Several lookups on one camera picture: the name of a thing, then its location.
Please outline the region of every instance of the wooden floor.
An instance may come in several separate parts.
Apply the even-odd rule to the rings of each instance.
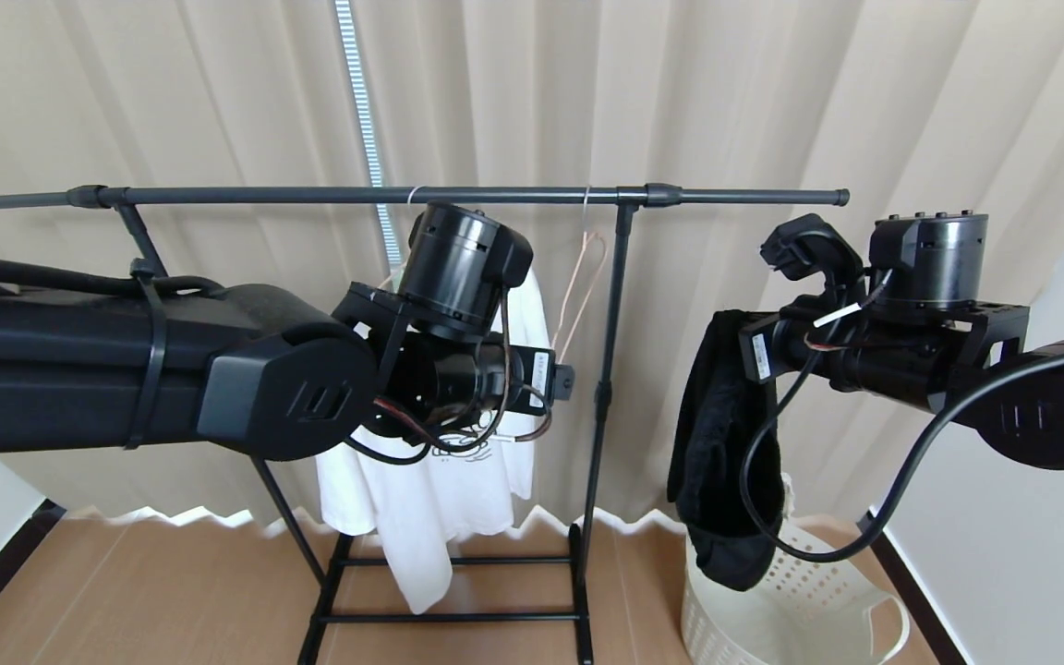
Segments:
[[[852,537],[848,529],[814,531],[839,544]],[[330,556],[334,535],[312,530],[310,537],[321,556]],[[478,537],[461,548],[468,555],[566,551],[562,534],[546,521],[533,522],[520,541]],[[854,561],[893,588],[869,552]],[[597,522],[588,598],[598,664],[689,662],[680,639],[682,594],[680,535],[655,525],[627,535]],[[252,525],[229,529],[215,521],[173,527],[65,519],[0,595],[0,662],[295,662],[316,595],[286,534],[266,538]],[[554,610],[569,602],[569,572],[562,565],[465,567],[432,611]],[[344,577],[337,611],[404,609],[387,568],[354,568]],[[879,613],[875,622],[879,644],[891,643],[894,616]],[[318,662],[569,664],[576,652],[571,624],[340,625],[326,631]],[[893,662],[937,663],[916,628]]]

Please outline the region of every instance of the curtain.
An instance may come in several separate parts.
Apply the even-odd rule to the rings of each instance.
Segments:
[[[354,1],[393,185],[836,188],[846,207],[679,206],[636,215],[599,505],[662,502],[677,405],[713,312],[774,309],[757,253],[818,212],[865,252],[872,220],[991,215],[981,296],[1030,303],[1064,248],[1064,0]],[[364,185],[329,3],[0,3],[0,193],[107,185]],[[484,206],[532,240],[556,327],[579,206]],[[406,233],[415,210],[394,206]],[[330,309],[384,277],[367,206],[151,207],[173,272],[269,282]],[[588,210],[613,243],[613,211]],[[0,214],[0,256],[121,273],[109,214]],[[586,257],[583,285],[597,268]],[[537,445],[541,502],[584,497],[608,270],[570,347],[573,400]],[[879,502],[924,416],[810,382],[781,422],[801,513]],[[247,460],[219,447],[3,455],[70,506],[271,515]],[[313,463],[277,465],[314,511]]]

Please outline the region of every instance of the perforated basket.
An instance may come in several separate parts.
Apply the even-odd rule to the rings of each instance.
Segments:
[[[781,535],[807,551],[832,549],[789,521]],[[681,627],[694,665],[879,665],[909,638],[899,598],[852,564],[808,564],[780,551],[763,581],[738,593],[710,581],[688,543],[687,579]],[[898,606],[900,636],[874,653],[870,615],[882,602]]]

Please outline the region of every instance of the striped light strip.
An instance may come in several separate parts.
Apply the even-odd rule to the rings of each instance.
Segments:
[[[367,83],[360,60],[360,43],[355,40],[355,22],[351,18],[351,0],[333,0],[334,16],[339,20],[339,37],[343,38],[343,54],[347,60],[347,76],[351,79],[351,95],[355,100],[355,115],[360,117],[360,136],[364,144],[364,159],[367,160],[367,178],[372,186],[384,186],[384,170],[381,168],[380,152],[376,149],[376,127],[372,126],[371,104],[367,100]],[[397,268],[404,262],[401,245],[397,243],[396,228],[388,206],[376,206],[376,218],[380,222],[384,253],[388,256],[388,267]]]

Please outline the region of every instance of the black cloth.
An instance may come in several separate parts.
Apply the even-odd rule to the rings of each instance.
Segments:
[[[763,386],[746,379],[738,330],[748,319],[750,312],[717,312],[704,330],[684,387],[668,472],[668,501],[688,527],[698,567],[742,592],[761,581],[774,559],[774,545],[754,527],[738,495],[746,447],[776,405],[774,382]],[[784,489],[772,432],[760,444],[748,481],[752,502],[777,530]]]

